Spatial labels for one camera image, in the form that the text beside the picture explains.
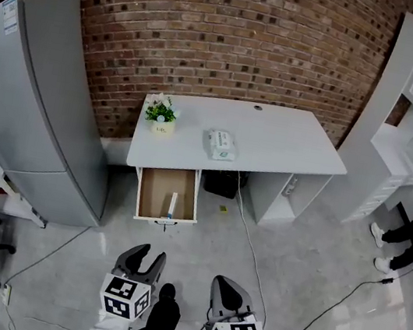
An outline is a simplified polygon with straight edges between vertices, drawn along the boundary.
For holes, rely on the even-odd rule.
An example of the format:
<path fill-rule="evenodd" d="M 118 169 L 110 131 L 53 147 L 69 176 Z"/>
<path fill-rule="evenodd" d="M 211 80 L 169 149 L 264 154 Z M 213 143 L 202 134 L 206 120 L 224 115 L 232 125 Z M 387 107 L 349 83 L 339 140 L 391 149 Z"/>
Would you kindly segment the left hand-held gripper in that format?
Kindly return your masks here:
<path fill-rule="evenodd" d="M 107 314 L 135 321 L 151 306 L 167 255 L 161 253 L 145 272 L 139 273 L 150 248 L 150 244 L 132 247 L 118 256 L 111 273 L 105 275 L 100 295 L 102 309 Z"/>

